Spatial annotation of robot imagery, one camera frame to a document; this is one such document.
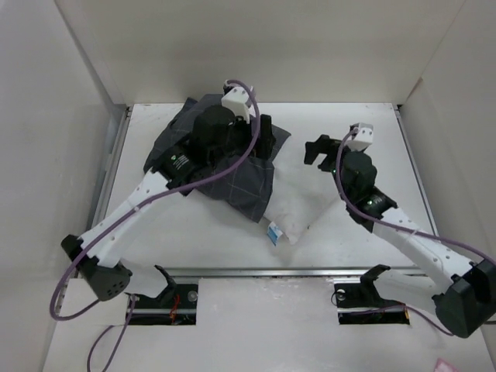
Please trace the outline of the dark grey checked pillowcase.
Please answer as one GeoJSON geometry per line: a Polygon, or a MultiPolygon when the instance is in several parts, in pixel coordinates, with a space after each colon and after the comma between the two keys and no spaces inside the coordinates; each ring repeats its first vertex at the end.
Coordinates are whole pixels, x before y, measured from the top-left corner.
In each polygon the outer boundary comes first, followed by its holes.
{"type": "Polygon", "coordinates": [[[173,189],[200,180],[202,194],[228,203],[248,219],[259,222],[264,216],[273,190],[274,159],[290,133],[272,123],[274,147],[269,159],[258,157],[258,139],[252,151],[219,163],[199,163],[188,154],[188,140],[195,118],[206,108],[221,105],[221,94],[201,99],[188,98],[181,110],[156,138],[143,165],[143,171],[158,171],[173,189]]]}

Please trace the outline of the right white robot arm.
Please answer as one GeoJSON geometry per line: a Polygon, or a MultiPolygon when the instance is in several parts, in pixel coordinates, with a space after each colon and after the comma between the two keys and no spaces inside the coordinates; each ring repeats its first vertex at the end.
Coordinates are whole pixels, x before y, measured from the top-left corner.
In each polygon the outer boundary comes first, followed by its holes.
{"type": "Polygon", "coordinates": [[[466,339],[495,314],[495,261],[467,244],[423,231],[375,184],[377,168],[356,133],[321,135],[305,144],[304,162],[324,155],[319,170],[332,175],[350,218],[391,244],[424,273],[410,277],[378,264],[360,278],[370,307],[411,305],[437,317],[451,336],[466,339]]]}

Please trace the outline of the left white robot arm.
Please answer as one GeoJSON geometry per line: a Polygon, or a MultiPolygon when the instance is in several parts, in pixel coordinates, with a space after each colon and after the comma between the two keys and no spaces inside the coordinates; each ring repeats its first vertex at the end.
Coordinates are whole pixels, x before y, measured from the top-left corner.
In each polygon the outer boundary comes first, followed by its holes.
{"type": "Polygon", "coordinates": [[[165,307],[174,296],[165,269],[123,261],[137,229],[167,197],[182,200],[192,191],[260,220],[272,193],[276,142],[268,115],[237,115],[215,97],[189,99],[155,140],[131,195],[93,229],[66,236],[61,246],[99,302],[125,292],[165,307]]]}

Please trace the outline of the white pillow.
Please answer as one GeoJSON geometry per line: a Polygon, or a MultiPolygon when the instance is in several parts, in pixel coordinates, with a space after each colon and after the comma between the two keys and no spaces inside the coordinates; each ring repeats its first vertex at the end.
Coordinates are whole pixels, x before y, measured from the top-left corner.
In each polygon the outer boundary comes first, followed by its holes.
{"type": "Polygon", "coordinates": [[[338,200],[330,173],[303,163],[283,161],[274,165],[273,190],[263,217],[294,245],[338,200]]]}

